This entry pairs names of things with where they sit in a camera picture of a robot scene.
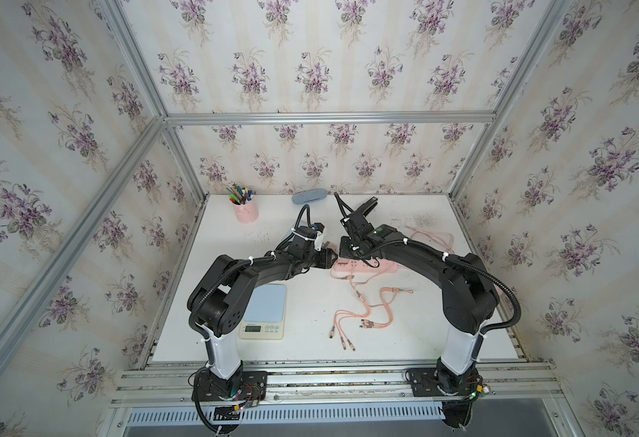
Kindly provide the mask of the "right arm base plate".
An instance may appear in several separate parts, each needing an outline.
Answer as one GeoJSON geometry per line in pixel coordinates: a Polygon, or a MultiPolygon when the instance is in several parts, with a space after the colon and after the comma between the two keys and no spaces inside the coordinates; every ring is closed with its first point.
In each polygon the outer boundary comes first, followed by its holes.
{"type": "Polygon", "coordinates": [[[405,372],[414,397],[460,397],[477,399],[486,393],[482,376],[471,366],[463,374],[455,374],[444,365],[433,368],[410,368],[405,372]]]}

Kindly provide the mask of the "pink power strip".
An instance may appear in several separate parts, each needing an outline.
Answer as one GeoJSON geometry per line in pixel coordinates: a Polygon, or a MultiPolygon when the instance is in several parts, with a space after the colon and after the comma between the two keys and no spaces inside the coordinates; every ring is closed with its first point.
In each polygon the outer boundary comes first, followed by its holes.
{"type": "Polygon", "coordinates": [[[345,278],[360,274],[380,275],[396,273],[399,266],[390,260],[350,260],[339,258],[330,269],[335,278],[345,278]]]}

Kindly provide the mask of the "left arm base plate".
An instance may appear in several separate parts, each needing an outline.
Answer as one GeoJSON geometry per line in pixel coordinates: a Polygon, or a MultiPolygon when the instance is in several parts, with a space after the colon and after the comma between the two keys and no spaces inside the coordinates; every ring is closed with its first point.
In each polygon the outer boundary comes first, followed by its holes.
{"type": "Polygon", "coordinates": [[[224,380],[211,369],[204,368],[193,377],[191,399],[199,402],[263,401],[267,383],[266,371],[237,370],[229,380],[224,380]]]}

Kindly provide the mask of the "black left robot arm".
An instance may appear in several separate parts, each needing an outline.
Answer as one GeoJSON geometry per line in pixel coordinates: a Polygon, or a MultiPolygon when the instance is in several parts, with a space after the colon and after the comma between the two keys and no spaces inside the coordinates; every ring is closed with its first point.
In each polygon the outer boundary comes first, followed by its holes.
{"type": "Polygon", "coordinates": [[[275,249],[259,258],[235,260],[218,256],[188,298],[188,326],[206,344],[208,374],[226,384],[241,381],[242,360],[237,329],[259,286],[286,282],[311,269],[331,269],[338,259],[324,243],[325,227],[313,222],[304,204],[290,233],[275,249]]]}

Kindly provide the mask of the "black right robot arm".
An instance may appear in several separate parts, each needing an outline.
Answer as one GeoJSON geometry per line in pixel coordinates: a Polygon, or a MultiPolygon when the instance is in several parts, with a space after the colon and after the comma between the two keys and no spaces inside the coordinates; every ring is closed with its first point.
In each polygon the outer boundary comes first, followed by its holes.
{"type": "Polygon", "coordinates": [[[375,197],[356,208],[339,194],[334,198],[347,233],[340,244],[343,258],[392,261],[427,278],[441,290],[443,314],[450,324],[439,359],[443,373],[453,377],[467,375],[475,367],[486,335],[518,324],[522,316],[518,298],[485,269],[478,256],[439,251],[387,224],[375,227],[368,221],[368,215],[378,205],[375,197]]]}

